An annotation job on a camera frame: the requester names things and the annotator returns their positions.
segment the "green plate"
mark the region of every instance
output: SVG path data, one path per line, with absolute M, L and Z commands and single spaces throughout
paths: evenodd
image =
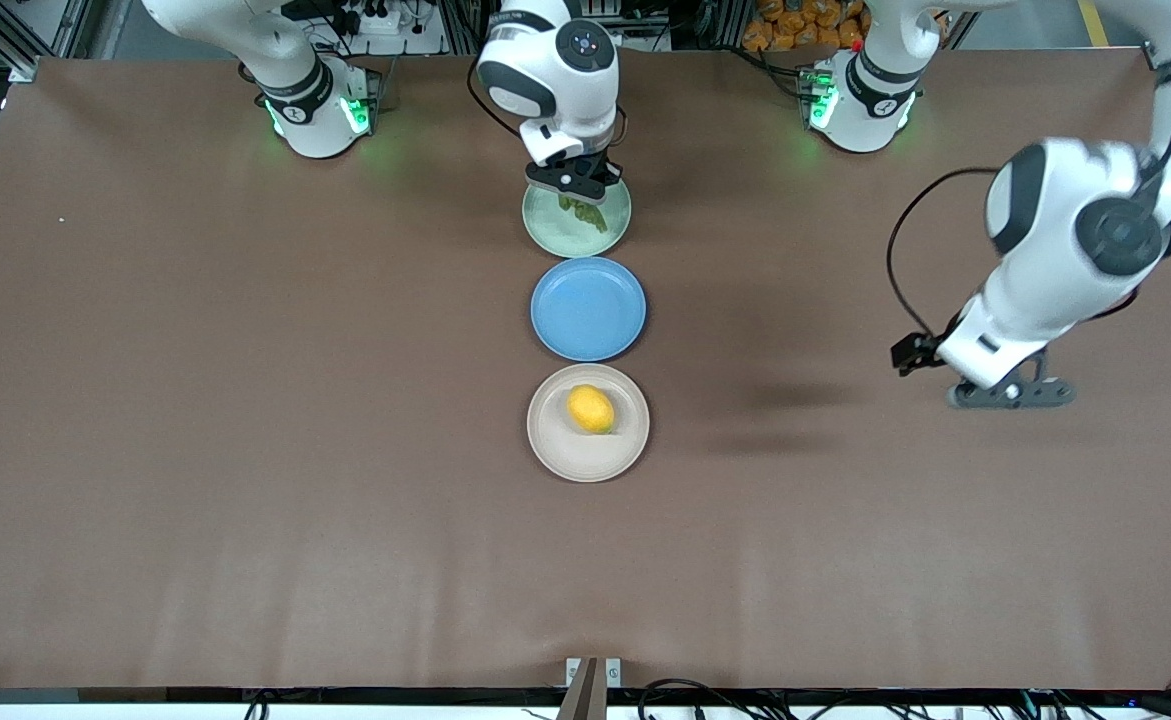
M 611 249 L 630 227 L 630 188 L 618 181 L 607 188 L 598 206 L 607 231 L 576 218 L 573 210 L 562 210 L 559 193 L 527 186 L 522 196 L 522 224 L 530 240 L 559 258 L 589 258 Z

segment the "yellow stripe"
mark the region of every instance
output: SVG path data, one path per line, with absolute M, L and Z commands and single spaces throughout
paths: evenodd
M 1087 26 L 1087 36 L 1093 41 L 1093 47 L 1109 47 L 1110 37 L 1105 36 L 1105 26 L 1101 23 L 1096 4 L 1093 0 L 1078 0 L 1078 14 L 1083 15 L 1083 25 Z

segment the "lemon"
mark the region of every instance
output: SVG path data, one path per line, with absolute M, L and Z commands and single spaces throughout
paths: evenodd
M 567 411 L 582 430 L 594 434 L 612 432 L 616 410 L 603 391 L 595 386 L 575 386 L 567 393 Z

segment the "beige plate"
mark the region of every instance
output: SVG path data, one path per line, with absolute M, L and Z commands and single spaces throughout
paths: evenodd
M 588 433 L 567 413 L 567 393 L 578 384 L 598 388 L 616 409 L 612 432 Z M 608 365 L 568 365 L 540 383 L 527 409 L 527 439 L 545 467 L 576 484 L 598 484 L 643 455 L 650 432 L 648 402 L 629 375 Z

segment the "brown table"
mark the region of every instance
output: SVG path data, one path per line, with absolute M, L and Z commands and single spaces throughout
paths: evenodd
M 646 287 L 614 365 L 653 436 L 616 482 L 526 445 L 564 365 L 521 148 L 409 60 L 309 162 L 225 63 L 46 61 L 0 122 L 0 685 L 1160 687 L 1171 677 L 1171 261 L 1053 345 L 1046 413 L 895 377 L 883 274 L 943 170 L 1142 140 L 1135 52 L 943 55 L 886 151 L 806 135 L 730 56 L 623 59 Z M 981 179 L 900 276 L 941 323 L 993 265 Z

